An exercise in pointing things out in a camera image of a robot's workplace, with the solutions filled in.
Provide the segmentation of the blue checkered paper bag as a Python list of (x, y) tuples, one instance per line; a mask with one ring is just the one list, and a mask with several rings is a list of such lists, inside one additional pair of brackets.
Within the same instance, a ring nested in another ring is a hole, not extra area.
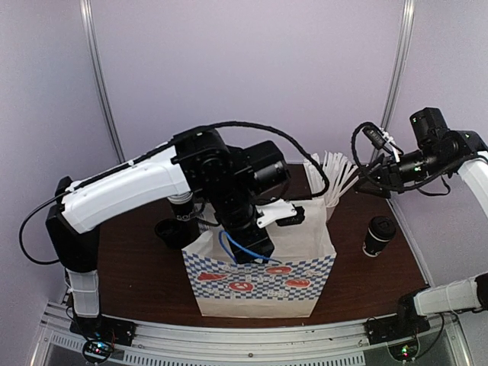
[(182, 256), (202, 316), (232, 318), (308, 317), (332, 271), (336, 250), (322, 199), (298, 201), (299, 225), (268, 226), (274, 243), (271, 262), (236, 264), (218, 228), (208, 229)]

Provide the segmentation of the black and white paper cup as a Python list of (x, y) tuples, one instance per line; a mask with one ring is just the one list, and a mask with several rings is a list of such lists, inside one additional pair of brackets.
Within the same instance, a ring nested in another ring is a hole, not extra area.
[(390, 241), (391, 239), (382, 239), (376, 237), (372, 233), (367, 233), (364, 238), (362, 251), (366, 256), (376, 258), (382, 253)]

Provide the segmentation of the stack of paper cups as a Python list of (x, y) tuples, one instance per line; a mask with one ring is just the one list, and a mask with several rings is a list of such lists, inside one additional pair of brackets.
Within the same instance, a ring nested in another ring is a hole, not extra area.
[(185, 225), (197, 223), (194, 218), (194, 202), (191, 192), (169, 196), (168, 201), (176, 220)]

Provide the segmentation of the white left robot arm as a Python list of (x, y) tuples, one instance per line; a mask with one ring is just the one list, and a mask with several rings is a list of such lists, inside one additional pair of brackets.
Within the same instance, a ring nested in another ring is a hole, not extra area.
[(272, 141), (246, 149), (228, 146), (214, 127), (197, 127), (124, 164), (82, 181), (62, 179), (46, 219), (56, 254), (69, 276), (74, 312), (94, 339), (110, 330), (100, 314), (99, 227), (112, 217), (159, 199), (183, 204), (208, 201), (215, 217), (237, 241), (236, 259), (270, 255), (271, 223), (293, 217), (294, 206), (278, 200), (257, 204), (258, 195), (289, 182), (284, 156)]

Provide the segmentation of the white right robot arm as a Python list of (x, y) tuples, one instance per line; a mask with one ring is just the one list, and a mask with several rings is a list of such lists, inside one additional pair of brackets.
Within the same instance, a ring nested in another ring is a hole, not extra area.
[[(359, 170), (358, 185), (368, 182), (374, 193), (418, 191), (436, 179), (459, 175), (482, 209), (487, 209), (487, 144), (472, 130), (452, 130), (439, 108), (426, 107), (409, 118), (417, 150), (405, 153), (384, 129), (369, 121), (352, 133), (352, 157)], [(430, 287), (400, 298), (390, 328), (396, 336), (409, 335), (420, 317), (487, 309), (487, 275)]]

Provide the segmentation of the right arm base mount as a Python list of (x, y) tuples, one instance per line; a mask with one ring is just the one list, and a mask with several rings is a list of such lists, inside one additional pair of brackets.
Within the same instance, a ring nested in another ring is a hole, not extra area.
[(395, 315), (366, 320), (364, 328), (371, 345), (413, 337), (430, 330), (427, 317), (417, 314), (413, 297), (413, 294), (401, 297)]

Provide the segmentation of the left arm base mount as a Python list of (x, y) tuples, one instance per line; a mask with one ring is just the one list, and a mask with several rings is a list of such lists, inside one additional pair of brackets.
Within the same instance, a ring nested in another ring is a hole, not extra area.
[(136, 332), (134, 322), (99, 315), (96, 318), (74, 316), (70, 332), (85, 339), (97, 339), (115, 345), (131, 346)]

